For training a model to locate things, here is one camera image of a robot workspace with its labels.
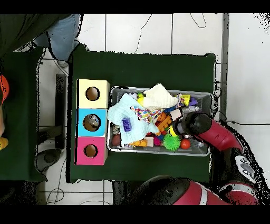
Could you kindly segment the person's hand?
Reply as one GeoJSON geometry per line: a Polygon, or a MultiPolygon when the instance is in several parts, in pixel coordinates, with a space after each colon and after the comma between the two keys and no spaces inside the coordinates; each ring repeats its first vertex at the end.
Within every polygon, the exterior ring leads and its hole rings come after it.
{"type": "Polygon", "coordinates": [[[0,137],[4,133],[5,125],[4,125],[4,117],[3,117],[3,108],[0,106],[0,137]]]}

